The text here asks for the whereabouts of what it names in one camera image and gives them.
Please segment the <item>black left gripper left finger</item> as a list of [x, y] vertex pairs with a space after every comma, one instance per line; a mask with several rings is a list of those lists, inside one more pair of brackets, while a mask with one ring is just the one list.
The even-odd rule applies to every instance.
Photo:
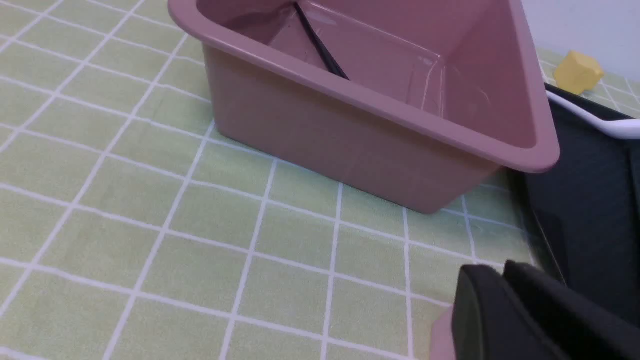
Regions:
[[569, 360], [491, 266], [460, 268], [452, 310], [457, 360]]

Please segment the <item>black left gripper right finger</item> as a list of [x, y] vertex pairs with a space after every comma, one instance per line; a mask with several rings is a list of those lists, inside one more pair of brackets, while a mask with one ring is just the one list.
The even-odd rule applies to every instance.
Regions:
[[639, 328], [526, 263], [508, 260], [503, 278], [546, 335], [572, 360], [638, 360]]

